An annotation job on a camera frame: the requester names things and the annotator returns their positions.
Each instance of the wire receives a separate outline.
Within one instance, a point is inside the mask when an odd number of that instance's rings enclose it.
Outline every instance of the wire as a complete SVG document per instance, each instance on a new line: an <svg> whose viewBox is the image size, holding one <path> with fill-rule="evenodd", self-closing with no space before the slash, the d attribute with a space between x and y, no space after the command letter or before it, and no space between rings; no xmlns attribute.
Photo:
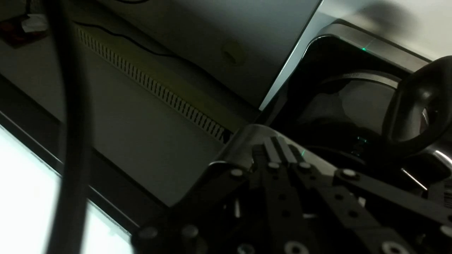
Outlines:
<svg viewBox="0 0 452 254"><path fill-rule="evenodd" d="M98 29L98 30L102 30L113 37L119 37L119 39L124 39L127 40L129 43L134 44L136 47L141 48L143 51L151 54L151 55L157 55L157 57L165 57L165 58L174 58L174 60L178 60L178 61L182 61L185 63L187 65L192 67L194 70L196 70L198 72L203 74L205 77L211 78L212 81L216 81L218 84L222 84L219 82L215 77L212 77L212 74L209 74L208 71L205 71L203 68L201 68L199 65L196 65L195 63L184 58L184 57L179 57L177 54L164 54L164 53L155 53L147 47L144 47L143 44L137 43L136 40L124 36L124 34L120 34L120 33L114 33L106 27L102 27L99 24L90 24L90 23L81 23L81 22L72 22L74 24L76 26L81 26L81 27L90 27L90 29Z"/></svg>
<svg viewBox="0 0 452 254"><path fill-rule="evenodd" d="M79 254L89 191L92 154L90 101L65 2L42 0L64 79L66 150L48 254Z"/></svg>
<svg viewBox="0 0 452 254"><path fill-rule="evenodd" d="M107 33L107 34L110 34L110 36L113 36L113 37L124 39L124 40L127 40L129 43L134 44L136 47L141 48L143 51L147 51L148 54L158 55L158 57L178 58L178 57L174 55L174 54L164 54L164 53L153 51L153 50L144 47L143 44L137 43L136 40L133 40L133 39L130 39L130 37L127 37L127 36L124 36L124 34L114 33L114 32L112 32L112 30L109 30L109 29L106 29L106 27L102 27L102 26L99 26L99 24L89 24L89 23L79 23L79 22L72 22L72 23L74 23L74 24L78 24L78 26L81 26L81 27L90 27L90 29L102 30L102 32L105 32L105 33Z"/></svg>

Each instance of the curved black edge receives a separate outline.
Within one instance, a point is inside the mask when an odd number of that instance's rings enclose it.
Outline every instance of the curved black edge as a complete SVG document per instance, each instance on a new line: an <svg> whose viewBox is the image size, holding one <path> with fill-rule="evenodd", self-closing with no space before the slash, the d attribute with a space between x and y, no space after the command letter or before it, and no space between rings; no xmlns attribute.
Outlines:
<svg viewBox="0 0 452 254"><path fill-rule="evenodd" d="M55 171L61 171L62 123L0 75L0 125ZM89 199L127 232L167 206L99 151L92 150Z"/></svg>

